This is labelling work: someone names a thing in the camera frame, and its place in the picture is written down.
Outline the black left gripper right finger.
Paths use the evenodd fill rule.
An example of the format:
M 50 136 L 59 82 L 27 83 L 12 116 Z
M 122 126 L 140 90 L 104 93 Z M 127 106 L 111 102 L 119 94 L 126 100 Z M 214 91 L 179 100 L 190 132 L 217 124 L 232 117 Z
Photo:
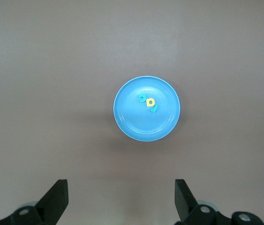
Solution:
M 180 220 L 177 225 L 262 225 L 256 215 L 237 211 L 231 218 L 207 204 L 199 204 L 183 179 L 175 180 L 175 206 Z

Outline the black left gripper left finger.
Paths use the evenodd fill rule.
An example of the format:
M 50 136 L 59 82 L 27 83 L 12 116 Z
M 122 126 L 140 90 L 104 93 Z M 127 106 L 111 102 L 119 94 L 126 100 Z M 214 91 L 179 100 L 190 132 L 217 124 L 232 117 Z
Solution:
M 34 206 L 24 206 L 0 225 L 55 225 L 68 206 L 68 182 L 58 180 Z

